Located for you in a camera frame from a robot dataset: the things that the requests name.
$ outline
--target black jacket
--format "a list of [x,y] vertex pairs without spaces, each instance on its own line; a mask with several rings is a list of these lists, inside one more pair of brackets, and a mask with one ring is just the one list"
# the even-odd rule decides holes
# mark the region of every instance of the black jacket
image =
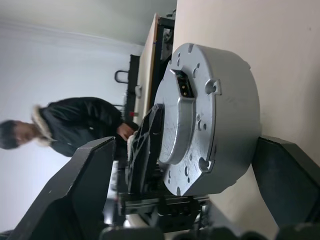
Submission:
[[87,142],[105,137],[116,137],[117,147],[127,149],[117,135],[123,123],[121,112],[99,98],[69,98],[36,107],[32,119],[44,136],[41,142],[66,157],[72,157]]

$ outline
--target dark hair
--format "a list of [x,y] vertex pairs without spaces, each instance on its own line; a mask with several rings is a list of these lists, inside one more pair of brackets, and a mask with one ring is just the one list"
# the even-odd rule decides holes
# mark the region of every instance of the dark hair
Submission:
[[16,122],[8,120],[0,123],[0,149],[16,149],[19,145],[15,136]]

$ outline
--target silver motor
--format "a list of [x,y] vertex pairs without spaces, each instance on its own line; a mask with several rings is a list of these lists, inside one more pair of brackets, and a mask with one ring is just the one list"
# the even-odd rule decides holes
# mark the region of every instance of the silver motor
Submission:
[[176,196],[216,194],[248,169],[261,135],[250,66],[225,50],[186,43],[172,55],[155,104],[164,104],[159,161]]

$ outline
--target man's hand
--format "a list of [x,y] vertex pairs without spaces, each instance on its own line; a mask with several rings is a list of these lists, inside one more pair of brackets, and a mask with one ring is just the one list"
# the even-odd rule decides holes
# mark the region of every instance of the man's hand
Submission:
[[120,135],[125,141],[127,141],[128,138],[134,134],[134,132],[135,131],[125,123],[122,123],[116,130],[116,133]]

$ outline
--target wooden board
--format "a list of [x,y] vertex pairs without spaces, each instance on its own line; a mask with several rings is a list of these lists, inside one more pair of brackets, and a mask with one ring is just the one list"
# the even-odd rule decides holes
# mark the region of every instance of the wooden board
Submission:
[[141,98],[135,98],[134,112],[138,116],[133,118],[136,124],[140,124],[144,116],[148,113],[150,107],[150,95],[152,86],[152,77],[154,71],[154,59],[158,30],[158,14],[154,15],[152,25],[146,39],[143,52],[140,57],[137,85],[141,86]]
[[[316,0],[178,0],[174,49],[194,43],[241,56],[258,88],[263,134],[298,144],[319,164],[318,9]],[[252,168],[211,199],[242,228],[276,234]]]

